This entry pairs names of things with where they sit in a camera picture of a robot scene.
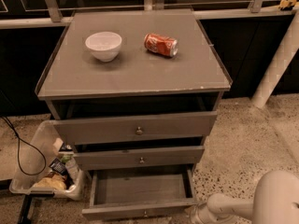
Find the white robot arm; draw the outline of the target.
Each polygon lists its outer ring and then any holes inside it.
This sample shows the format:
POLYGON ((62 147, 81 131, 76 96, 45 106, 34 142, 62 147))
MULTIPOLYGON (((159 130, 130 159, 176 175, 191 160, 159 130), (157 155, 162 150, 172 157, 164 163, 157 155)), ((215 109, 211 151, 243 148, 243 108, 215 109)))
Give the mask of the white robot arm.
POLYGON ((259 180, 252 200, 215 193, 190 212, 192 224, 233 224, 237 217, 251 224, 299 224, 299 178, 271 171, 259 180))

